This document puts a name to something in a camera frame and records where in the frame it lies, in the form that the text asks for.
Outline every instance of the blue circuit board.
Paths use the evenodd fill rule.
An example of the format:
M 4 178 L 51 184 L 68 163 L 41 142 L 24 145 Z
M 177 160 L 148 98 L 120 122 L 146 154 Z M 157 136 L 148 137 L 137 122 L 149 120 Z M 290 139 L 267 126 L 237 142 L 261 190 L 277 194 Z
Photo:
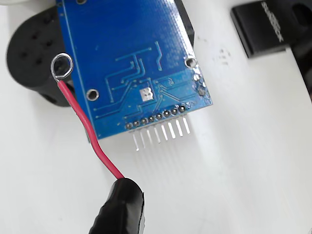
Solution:
M 58 0 L 78 102 L 97 137 L 212 104 L 174 0 Z

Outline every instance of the white surface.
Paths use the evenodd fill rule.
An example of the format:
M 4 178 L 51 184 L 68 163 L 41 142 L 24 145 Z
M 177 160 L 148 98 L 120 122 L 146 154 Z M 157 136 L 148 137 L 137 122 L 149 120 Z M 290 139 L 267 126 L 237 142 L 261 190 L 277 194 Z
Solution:
M 73 111 L 19 86 L 5 65 L 13 31 L 50 4 L 35 3 L 0 7 L 0 233 L 87 234 L 114 178 Z M 238 3 L 185 0 L 214 101 L 188 115 L 192 134 L 138 153 L 127 133 L 101 141 L 145 191 L 146 234 L 312 227 L 311 100 L 291 51 L 247 60 L 229 15 Z

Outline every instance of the black object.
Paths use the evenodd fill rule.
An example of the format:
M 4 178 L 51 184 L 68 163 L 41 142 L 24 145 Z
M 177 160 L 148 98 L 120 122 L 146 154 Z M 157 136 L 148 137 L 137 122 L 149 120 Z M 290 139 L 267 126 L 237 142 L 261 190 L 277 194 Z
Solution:
M 287 17 L 272 1 L 234 7 L 231 17 L 249 58 L 285 50 L 295 40 Z
M 117 180 L 89 234 L 139 234 L 144 230 L 144 194 L 130 179 Z
M 194 47 L 194 39 L 195 39 L 195 31 L 194 28 L 192 26 L 192 23 L 190 21 L 190 18 L 186 12 L 186 9 L 183 5 L 182 0 L 175 0 L 175 4 L 179 10 L 179 13 L 181 15 L 184 27 L 186 29 L 187 35 L 189 36 L 190 42 L 192 44 L 192 46 Z
M 57 8 L 52 7 L 17 29 L 7 51 L 8 69 L 19 84 L 37 91 L 55 105 L 69 106 L 50 72 L 52 58 L 64 51 Z M 68 70 L 66 59 L 58 60 L 55 70 L 58 75 Z M 65 82 L 74 94 L 70 78 Z
M 292 48 L 312 99 L 312 1 L 256 1 L 234 7 L 231 16 L 248 57 Z

